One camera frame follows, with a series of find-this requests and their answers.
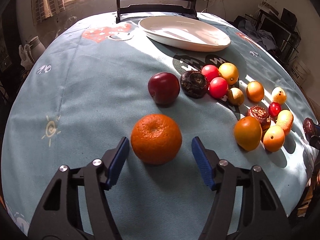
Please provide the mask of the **dark date fruit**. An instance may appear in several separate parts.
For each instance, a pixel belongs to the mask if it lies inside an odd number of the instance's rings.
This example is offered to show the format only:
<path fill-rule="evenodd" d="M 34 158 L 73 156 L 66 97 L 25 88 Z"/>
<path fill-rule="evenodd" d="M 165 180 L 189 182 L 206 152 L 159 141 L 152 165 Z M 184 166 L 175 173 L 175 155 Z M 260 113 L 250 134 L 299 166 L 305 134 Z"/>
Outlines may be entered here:
<path fill-rule="evenodd" d="M 303 129 L 306 136 L 307 141 L 310 141 L 310 139 L 317 135 L 317 131 L 314 126 L 314 122 L 311 118 L 305 118 L 303 121 Z"/>

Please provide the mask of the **rough orange fruit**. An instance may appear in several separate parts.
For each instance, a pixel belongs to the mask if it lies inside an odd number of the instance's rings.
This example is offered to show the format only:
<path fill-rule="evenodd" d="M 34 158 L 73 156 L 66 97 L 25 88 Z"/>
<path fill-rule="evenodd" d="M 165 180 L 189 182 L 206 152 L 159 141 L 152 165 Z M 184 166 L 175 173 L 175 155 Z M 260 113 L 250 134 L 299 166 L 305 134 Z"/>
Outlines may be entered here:
<path fill-rule="evenodd" d="M 289 110 L 284 109 L 279 112 L 276 120 L 276 125 L 282 128 L 284 134 L 287 136 L 291 131 L 293 120 L 293 114 Z"/>

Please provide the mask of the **smooth orange fruit small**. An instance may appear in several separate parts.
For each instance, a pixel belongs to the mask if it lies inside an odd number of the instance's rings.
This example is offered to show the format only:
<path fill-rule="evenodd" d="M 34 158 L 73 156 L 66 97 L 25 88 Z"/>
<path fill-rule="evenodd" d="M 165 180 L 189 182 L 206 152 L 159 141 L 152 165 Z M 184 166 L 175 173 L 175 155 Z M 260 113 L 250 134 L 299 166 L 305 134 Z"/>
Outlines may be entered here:
<path fill-rule="evenodd" d="M 276 152 L 284 145 L 285 133 L 280 126 L 271 126 L 263 138 L 264 148 L 269 152 Z"/>

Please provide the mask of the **small red cherry tomato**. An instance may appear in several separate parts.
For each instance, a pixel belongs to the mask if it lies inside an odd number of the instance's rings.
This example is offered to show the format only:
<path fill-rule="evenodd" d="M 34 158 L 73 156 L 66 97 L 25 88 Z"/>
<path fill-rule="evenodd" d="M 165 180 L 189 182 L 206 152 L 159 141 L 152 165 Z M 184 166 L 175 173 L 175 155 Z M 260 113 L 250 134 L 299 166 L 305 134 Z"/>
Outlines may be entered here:
<path fill-rule="evenodd" d="M 277 102 L 270 103 L 268 107 L 268 113 L 272 118 L 276 118 L 281 112 L 281 105 Z"/>

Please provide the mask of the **brown passion fruit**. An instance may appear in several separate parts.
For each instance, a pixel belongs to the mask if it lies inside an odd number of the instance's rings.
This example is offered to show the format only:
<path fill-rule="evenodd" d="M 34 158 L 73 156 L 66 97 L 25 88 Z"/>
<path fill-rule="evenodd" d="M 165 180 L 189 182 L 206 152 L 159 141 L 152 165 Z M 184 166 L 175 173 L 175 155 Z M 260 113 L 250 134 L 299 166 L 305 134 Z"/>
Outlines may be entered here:
<path fill-rule="evenodd" d="M 266 109 L 260 106 L 251 107 L 246 116 L 251 116 L 259 121 L 261 129 L 263 131 L 267 130 L 271 126 L 271 116 Z"/>

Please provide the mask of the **smooth orange fruit large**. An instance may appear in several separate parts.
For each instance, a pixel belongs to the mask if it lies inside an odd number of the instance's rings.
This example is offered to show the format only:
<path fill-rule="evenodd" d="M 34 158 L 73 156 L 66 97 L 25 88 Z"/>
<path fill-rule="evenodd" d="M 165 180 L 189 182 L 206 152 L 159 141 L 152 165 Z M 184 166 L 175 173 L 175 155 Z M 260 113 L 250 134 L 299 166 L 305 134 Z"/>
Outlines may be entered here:
<path fill-rule="evenodd" d="M 257 119 L 246 116 L 235 124 L 233 134 L 239 146 L 246 151 L 252 151 L 260 144 L 263 130 Z"/>

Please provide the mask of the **small brown kiwi fruit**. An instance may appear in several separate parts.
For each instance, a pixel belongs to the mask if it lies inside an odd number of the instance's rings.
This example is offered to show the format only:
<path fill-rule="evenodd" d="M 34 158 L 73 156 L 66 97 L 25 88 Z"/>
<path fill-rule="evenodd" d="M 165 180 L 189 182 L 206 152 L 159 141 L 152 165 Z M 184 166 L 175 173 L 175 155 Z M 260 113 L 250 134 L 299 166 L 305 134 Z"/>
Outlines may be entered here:
<path fill-rule="evenodd" d="M 233 87 L 233 88 L 229 89 L 229 91 L 227 93 L 227 99 L 232 105 L 240 106 L 244 103 L 245 96 L 244 96 L 242 90 L 240 90 L 236 87 Z"/>

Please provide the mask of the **large orange tangerine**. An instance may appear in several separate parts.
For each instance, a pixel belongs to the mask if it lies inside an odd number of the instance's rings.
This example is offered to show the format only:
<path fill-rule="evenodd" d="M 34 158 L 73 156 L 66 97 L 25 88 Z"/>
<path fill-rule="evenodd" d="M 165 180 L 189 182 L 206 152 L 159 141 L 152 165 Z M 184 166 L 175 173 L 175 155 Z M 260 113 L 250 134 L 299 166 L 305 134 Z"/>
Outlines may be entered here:
<path fill-rule="evenodd" d="M 182 134 L 172 118 L 164 114 L 150 114 L 135 123 L 130 140 L 133 152 L 142 162 L 162 165 L 178 154 Z"/>

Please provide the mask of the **large dark purple mangosteen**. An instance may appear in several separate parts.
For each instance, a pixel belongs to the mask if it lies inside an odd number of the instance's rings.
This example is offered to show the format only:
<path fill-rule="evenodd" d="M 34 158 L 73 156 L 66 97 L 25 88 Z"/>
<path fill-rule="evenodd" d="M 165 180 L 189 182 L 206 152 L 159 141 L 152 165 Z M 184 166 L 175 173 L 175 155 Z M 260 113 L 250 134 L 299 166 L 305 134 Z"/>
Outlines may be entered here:
<path fill-rule="evenodd" d="M 209 82 L 201 72 L 189 70 L 181 75 L 180 86 L 186 96 L 200 99 L 206 94 Z"/>

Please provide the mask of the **dark red plum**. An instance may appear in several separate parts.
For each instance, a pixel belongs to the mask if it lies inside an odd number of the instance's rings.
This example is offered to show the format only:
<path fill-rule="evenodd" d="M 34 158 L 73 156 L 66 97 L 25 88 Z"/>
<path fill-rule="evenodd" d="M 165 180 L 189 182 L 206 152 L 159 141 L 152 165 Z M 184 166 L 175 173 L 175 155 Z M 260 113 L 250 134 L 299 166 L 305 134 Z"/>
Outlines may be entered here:
<path fill-rule="evenodd" d="M 170 105 L 180 93 L 180 83 L 174 74 L 161 72 L 149 79 L 148 91 L 156 104 Z"/>

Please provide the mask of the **yellow lemon fruit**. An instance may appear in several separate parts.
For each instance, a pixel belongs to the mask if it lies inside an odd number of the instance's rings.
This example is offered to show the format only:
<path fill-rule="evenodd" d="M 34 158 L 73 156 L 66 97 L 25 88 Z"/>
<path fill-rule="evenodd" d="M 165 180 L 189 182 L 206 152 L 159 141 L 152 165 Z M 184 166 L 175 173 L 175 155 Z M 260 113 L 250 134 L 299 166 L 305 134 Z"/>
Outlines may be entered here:
<path fill-rule="evenodd" d="M 232 63 L 226 62 L 221 64 L 219 72 L 221 77 L 223 77 L 230 86 L 234 85 L 238 81 L 239 71 Z"/>

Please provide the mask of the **red cherry tomato lower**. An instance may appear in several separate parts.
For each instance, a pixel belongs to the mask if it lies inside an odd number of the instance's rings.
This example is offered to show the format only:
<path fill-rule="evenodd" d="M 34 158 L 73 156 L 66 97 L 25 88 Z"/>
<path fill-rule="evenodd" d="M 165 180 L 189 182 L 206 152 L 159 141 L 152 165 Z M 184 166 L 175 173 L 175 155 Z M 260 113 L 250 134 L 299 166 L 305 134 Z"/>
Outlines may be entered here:
<path fill-rule="evenodd" d="M 228 83 L 222 77 L 213 78 L 209 85 L 209 94 L 215 98 L 220 99 L 225 96 L 228 90 Z"/>

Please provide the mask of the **black shelf with clutter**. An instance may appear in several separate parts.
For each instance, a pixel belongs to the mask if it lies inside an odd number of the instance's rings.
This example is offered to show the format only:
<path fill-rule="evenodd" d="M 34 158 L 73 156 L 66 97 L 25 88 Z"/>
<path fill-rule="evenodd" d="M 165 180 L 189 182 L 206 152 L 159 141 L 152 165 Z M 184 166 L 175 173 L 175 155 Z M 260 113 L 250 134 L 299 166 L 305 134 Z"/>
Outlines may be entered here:
<path fill-rule="evenodd" d="M 255 17 L 248 14 L 237 16 L 233 25 L 269 51 L 282 65 L 288 65 L 298 56 L 301 37 L 297 17 L 286 8 L 279 13 L 267 2 L 261 2 Z"/>

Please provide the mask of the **red cherry tomato upper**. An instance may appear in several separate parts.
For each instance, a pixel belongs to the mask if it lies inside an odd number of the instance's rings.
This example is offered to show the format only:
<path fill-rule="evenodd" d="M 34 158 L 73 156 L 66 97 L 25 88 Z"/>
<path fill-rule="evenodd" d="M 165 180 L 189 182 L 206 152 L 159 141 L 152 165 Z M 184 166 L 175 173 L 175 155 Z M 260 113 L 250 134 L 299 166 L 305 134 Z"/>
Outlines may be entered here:
<path fill-rule="evenodd" d="M 219 77 L 219 69 L 214 65 L 206 65 L 201 69 L 201 73 L 206 77 L 208 82 L 211 82 L 212 79 Z"/>

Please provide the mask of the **light blue patterned tablecloth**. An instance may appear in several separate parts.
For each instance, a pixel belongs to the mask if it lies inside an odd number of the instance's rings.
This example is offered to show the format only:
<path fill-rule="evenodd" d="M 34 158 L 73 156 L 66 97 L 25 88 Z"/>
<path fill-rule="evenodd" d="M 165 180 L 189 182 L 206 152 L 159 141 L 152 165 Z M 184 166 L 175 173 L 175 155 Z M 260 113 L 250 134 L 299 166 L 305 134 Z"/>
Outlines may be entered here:
<path fill-rule="evenodd" d="M 214 192 L 201 178 L 191 151 L 193 137 L 237 167 L 260 165 L 290 213 L 311 177 L 318 151 L 305 139 L 302 122 L 313 112 L 285 69 L 260 45 L 221 18 L 200 13 L 231 39 L 216 53 L 179 50 L 150 40 L 138 22 L 144 14 L 113 12 L 78 21 L 55 39 L 33 66 L 12 108 L 2 146 L 2 188 L 7 211 L 27 233 L 36 207 L 61 165 L 78 168 L 100 158 L 131 135 L 143 116 L 174 119 L 182 146 L 174 160 L 150 166 L 130 153 L 116 186 L 106 198 L 123 239 L 198 239 Z M 239 87 L 259 81 L 266 107 L 281 87 L 294 123 L 284 146 L 268 153 L 263 146 L 245 152 L 233 127 L 251 106 L 236 108 L 209 95 L 192 99 L 180 93 L 170 107 L 157 106 L 148 93 L 154 74 L 180 76 L 186 70 L 231 62 Z"/>

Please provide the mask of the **white oval plate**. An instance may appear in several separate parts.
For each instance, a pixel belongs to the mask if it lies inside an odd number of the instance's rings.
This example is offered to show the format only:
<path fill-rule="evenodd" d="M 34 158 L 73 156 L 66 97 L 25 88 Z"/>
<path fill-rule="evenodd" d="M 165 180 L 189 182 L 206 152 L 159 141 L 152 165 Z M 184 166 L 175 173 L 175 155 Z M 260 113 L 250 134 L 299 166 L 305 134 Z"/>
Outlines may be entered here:
<path fill-rule="evenodd" d="M 151 16 L 139 21 L 146 36 L 179 49 L 216 52 L 227 48 L 231 39 L 208 23 L 182 16 Z"/>

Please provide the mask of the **white jug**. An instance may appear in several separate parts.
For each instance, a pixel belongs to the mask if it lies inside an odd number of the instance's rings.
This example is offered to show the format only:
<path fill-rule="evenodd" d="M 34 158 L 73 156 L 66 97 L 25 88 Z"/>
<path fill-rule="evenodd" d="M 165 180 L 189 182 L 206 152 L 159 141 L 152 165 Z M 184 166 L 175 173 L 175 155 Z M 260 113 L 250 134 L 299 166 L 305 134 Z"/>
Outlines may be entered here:
<path fill-rule="evenodd" d="M 21 59 L 21 66 L 24 67 L 25 70 L 31 70 L 46 48 L 40 41 L 39 37 L 35 36 L 24 46 L 19 45 L 18 50 Z"/>

